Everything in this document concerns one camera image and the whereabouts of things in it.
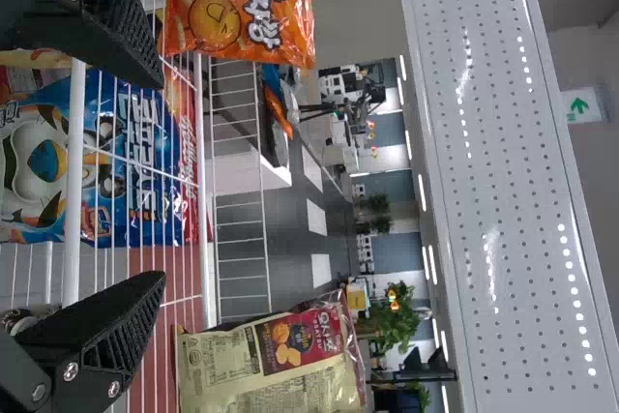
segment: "white pegboard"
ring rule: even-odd
[[[402,2],[465,411],[617,411],[537,0]]]

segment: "orange snack bag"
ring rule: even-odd
[[[212,57],[315,66],[311,0],[167,0],[165,56]]]

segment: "orange chip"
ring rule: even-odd
[[[167,0],[165,56],[199,50],[217,58],[315,66],[311,0]]]
[[[301,365],[301,352],[296,348],[289,348],[288,362],[290,362],[290,364],[294,367],[299,367]]]
[[[290,328],[285,323],[278,323],[273,328],[273,340],[277,343],[286,343],[290,337]]]
[[[286,344],[283,343],[278,347],[275,351],[275,358],[278,359],[280,365],[284,365],[288,361],[288,346]]]

